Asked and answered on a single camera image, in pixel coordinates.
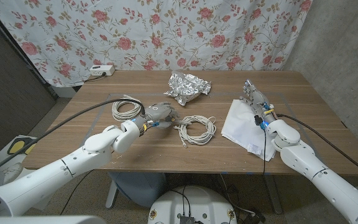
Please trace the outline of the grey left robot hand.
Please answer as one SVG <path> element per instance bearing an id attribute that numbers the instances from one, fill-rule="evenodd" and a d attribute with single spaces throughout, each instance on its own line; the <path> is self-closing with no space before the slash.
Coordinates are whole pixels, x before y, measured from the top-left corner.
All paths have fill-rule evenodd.
<path id="1" fill-rule="evenodd" d="M 179 120 L 179 114 L 169 102 L 160 102 L 145 109 L 145 114 L 135 118 L 138 128 L 156 127 L 159 129 L 169 128 Z"/>

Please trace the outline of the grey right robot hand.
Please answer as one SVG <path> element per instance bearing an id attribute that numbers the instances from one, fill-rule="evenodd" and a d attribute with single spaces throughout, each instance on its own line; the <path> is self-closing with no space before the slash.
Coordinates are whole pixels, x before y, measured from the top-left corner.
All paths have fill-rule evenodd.
<path id="1" fill-rule="evenodd" d="M 249 105 L 262 121 L 271 123 L 277 120 L 268 98 L 249 79 L 244 83 L 243 92 L 244 96 L 241 96 L 240 100 Z"/>

